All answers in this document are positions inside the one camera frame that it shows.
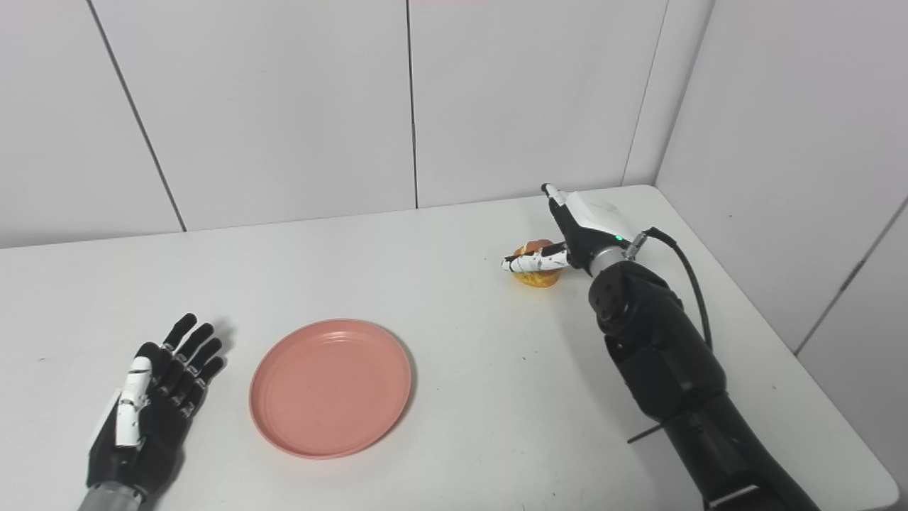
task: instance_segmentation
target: robotic hand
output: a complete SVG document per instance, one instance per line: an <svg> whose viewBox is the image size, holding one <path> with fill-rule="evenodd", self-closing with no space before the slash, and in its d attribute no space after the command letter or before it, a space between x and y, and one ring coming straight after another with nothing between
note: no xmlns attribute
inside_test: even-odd
<svg viewBox="0 0 908 511"><path fill-rule="evenodd" d="M577 193L564 194L552 185L542 189L565 242L506 257L502 266L532 272L570 264L593 277L588 299L608 354L640 409L659 423L646 433L666 430L705 508L818 511L728 396L725 371L712 353L699 285L675 240L653 227L628 242L631 230L614 207L601 206L604 215L597 218ZM666 281L634 262L650 236L671 246L691 276L703 336Z"/></svg>
<svg viewBox="0 0 908 511"><path fill-rule="evenodd" d="M214 328L187 314L163 345L139 348L120 395L88 456L88 494L79 511L135 511L173 476L192 416L214 375L224 366L215 354Z"/></svg>

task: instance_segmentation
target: wall seam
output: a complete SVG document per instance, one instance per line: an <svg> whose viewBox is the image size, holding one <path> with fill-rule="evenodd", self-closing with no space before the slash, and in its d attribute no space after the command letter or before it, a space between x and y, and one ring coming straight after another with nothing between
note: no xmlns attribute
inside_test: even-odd
<svg viewBox="0 0 908 511"><path fill-rule="evenodd" d="M142 117L139 115L139 109L135 106L133 95L129 92L129 87L126 85L126 79L123 77L123 71L120 69L120 65L117 63L116 56L114 56L114 49L111 47L110 40L107 39L107 33L104 31L104 27L101 25L101 17L98 16L98 12L97 10L95 10L92 0L85 0L85 2L88 4L89 10L91 10L92 12L94 24L98 27L98 32L101 34L101 40L104 42L104 48L107 50L107 56L111 59L113 70L116 73L117 79L120 80L120 87L123 88L123 93L126 95L126 101L129 102L129 107L133 111L133 117L135 118L136 124L139 126L139 131L142 133L142 138L145 141L145 146L148 148L148 152L152 156L152 161L154 161L154 168L158 171L158 178L161 180L161 184L164 187L164 192L166 192L167 198L170 200L171 207L173 208L173 213L176 215L177 222L180 223L180 228L185 233L186 224L185 222L183 222L183 215L180 214L180 208L176 204L176 199L173 198L173 192L171 191L170 185L167 183L167 177L164 176L164 172L161 169L161 163L158 161L158 155L154 152L152 140L151 138L149 138L148 132L145 130L145 124L142 122Z"/></svg>
<svg viewBox="0 0 908 511"><path fill-rule="evenodd" d="M908 195L905 196L905 199L902 200L902 203L895 210L895 213L892 215L892 217L889 218L889 221L886 222L886 225L883 226L883 230L880 232L879 235L876 236L873 243L870 244L870 247L867 248L867 252L864 253L864 257L862 257L861 260L857 262L857 265L854 266L852 271L848 274L848 277L846 277L844 282L842 282L842 285L839 286L839 289L835 292L835 296L833 296L833 299L829 302L829 304L823 310L823 313L820 314L820 317L817 318L814 325L811 326L810 330L807 332L807 335L804 336L804 340L801 341L801 344L799 344L798 347L794 349L794 356L801 355L801 351L804 349L805 346L807 346L807 341L809 341L814 336L814 333L816 333L817 328L820 327L820 325L823 323L823 321L826 319L826 317L829 316L829 313L832 312L833 307L835 307L835 304L839 301L839 298L842 297L845 290L848 289L848 286L850 286L851 283L854 281L854 278L857 276L857 274L861 273L861 270L864 268L864 265L867 263L867 260L870 259L870 256L876 250L876 247L879 246L880 242L883 241L883 238L885 238L886 235L889 234L890 229L892 229L893 225L895 225L895 221L899 219L899 216L902 215L902 212L905 210L905 208L907 206L908 206Z"/></svg>

